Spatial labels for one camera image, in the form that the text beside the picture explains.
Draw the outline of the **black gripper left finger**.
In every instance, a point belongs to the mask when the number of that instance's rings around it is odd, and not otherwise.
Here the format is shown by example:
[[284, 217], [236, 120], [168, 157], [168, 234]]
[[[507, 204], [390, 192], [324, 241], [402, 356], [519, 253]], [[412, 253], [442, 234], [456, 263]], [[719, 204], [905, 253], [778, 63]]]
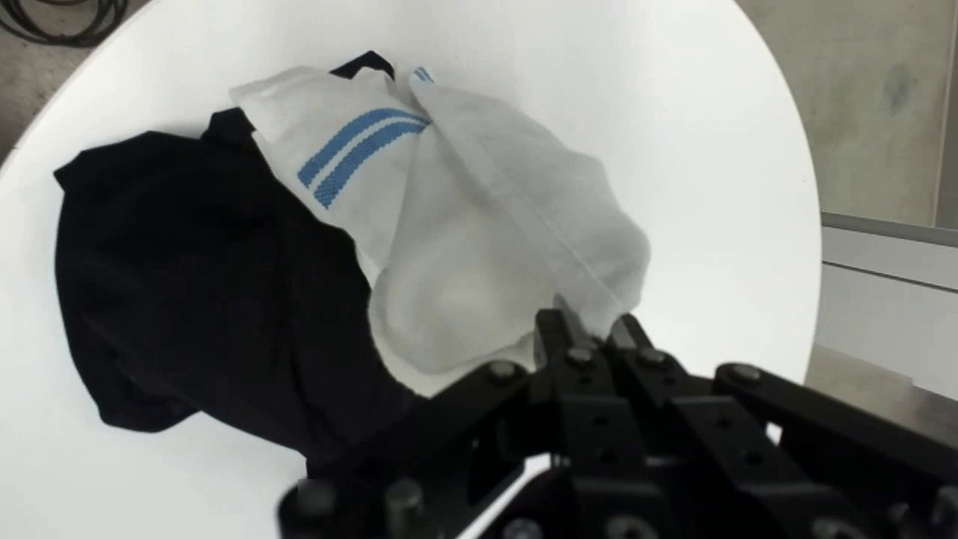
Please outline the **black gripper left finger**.
[[585, 376], [599, 340], [576, 313], [535, 316], [535, 373], [495, 359], [418, 401], [387, 433], [311, 470], [278, 503], [281, 539], [456, 539], [553, 454], [553, 377]]

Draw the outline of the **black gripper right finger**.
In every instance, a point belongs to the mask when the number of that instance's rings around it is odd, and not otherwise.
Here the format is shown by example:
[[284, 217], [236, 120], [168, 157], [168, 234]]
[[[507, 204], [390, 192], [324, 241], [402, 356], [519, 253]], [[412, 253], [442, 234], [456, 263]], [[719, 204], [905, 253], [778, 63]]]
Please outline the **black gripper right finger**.
[[958, 454], [749, 364], [697, 377], [625, 316], [605, 353], [724, 539], [958, 539]]

